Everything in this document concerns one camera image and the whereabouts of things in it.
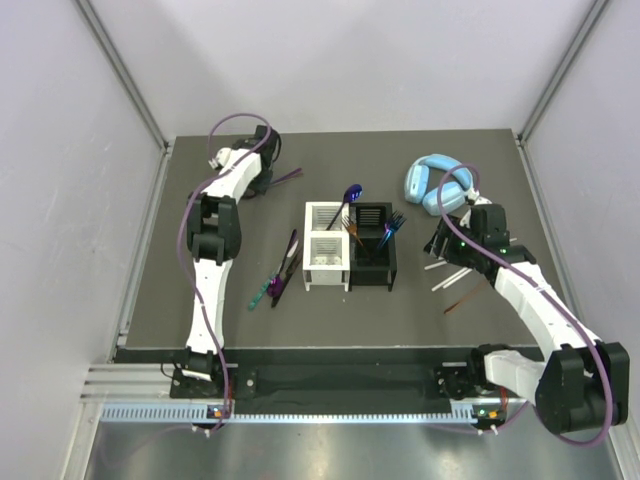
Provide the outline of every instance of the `white container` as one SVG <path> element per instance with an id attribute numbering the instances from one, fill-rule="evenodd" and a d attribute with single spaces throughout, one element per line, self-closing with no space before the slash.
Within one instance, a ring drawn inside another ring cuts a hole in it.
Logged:
<path id="1" fill-rule="evenodd" d="M 304 221 L 302 275 L 304 288 L 311 285 L 343 285 L 349 291 L 349 233 L 342 219 L 349 216 L 349 205 L 327 231 L 341 202 L 307 202 Z"/>

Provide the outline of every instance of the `fork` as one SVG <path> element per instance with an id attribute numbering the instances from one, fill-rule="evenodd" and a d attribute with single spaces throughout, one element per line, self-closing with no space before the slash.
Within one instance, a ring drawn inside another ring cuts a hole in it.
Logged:
<path id="1" fill-rule="evenodd" d="M 406 220 L 404 214 L 398 210 L 391 214 L 391 218 L 384 224 L 384 236 L 380 239 L 380 243 L 378 243 L 378 250 L 384 247 L 384 244 L 389 241 L 391 235 L 395 235 L 395 233 L 400 230 L 400 227 Z"/>
<path id="2" fill-rule="evenodd" d="M 362 245 L 362 248 L 364 248 L 364 243 L 362 243 L 362 240 L 360 240 L 360 237 L 358 236 L 358 225 L 356 225 L 349 217 L 343 217 L 342 225 L 344 226 L 344 229 L 349 232 L 349 235 L 355 238 L 358 243 Z"/>

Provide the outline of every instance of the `black container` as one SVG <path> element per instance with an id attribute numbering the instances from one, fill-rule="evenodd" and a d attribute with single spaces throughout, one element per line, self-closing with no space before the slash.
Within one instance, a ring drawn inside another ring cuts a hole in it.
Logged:
<path id="1" fill-rule="evenodd" d="M 354 203 L 349 208 L 351 220 L 358 226 L 358 237 L 349 239 L 349 291 L 354 285 L 385 285 L 389 291 L 398 273 L 396 241 L 392 235 L 380 250 L 378 243 L 385 233 L 384 224 L 391 218 L 391 203 Z"/>

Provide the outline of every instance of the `blue headphones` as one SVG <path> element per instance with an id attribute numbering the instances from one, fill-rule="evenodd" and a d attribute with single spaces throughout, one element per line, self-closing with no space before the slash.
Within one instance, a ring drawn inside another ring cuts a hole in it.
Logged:
<path id="1" fill-rule="evenodd" d="M 421 157 L 411 165 L 407 178 L 404 181 L 404 198 L 407 202 L 422 203 L 430 215 L 434 217 L 440 215 L 436 194 L 438 189 L 434 188 L 427 193 L 427 183 L 429 182 L 429 168 L 438 170 L 450 170 L 460 162 L 446 155 L 435 153 L 426 157 Z M 461 168 L 453 172 L 453 176 L 459 182 L 447 182 L 442 189 L 442 205 L 446 213 L 454 211 L 465 203 L 465 192 L 473 188 L 473 177 L 466 168 Z"/>

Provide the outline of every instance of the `spoon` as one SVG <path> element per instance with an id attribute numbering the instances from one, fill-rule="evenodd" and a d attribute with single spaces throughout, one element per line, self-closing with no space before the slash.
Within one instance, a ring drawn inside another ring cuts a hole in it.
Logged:
<path id="1" fill-rule="evenodd" d="M 342 211 L 342 207 L 344 207 L 347 203 L 355 202 L 360 195 L 362 195 L 362 185 L 360 185 L 359 183 L 354 183 L 345 190 L 344 195 L 342 196 L 342 205 L 340 205 L 340 208 L 338 208 L 338 211 L 333 216 L 333 220 L 331 220 L 331 223 L 327 227 L 327 230 L 331 230 L 333 224 L 336 223 L 338 215 L 340 215 L 340 212 Z"/>

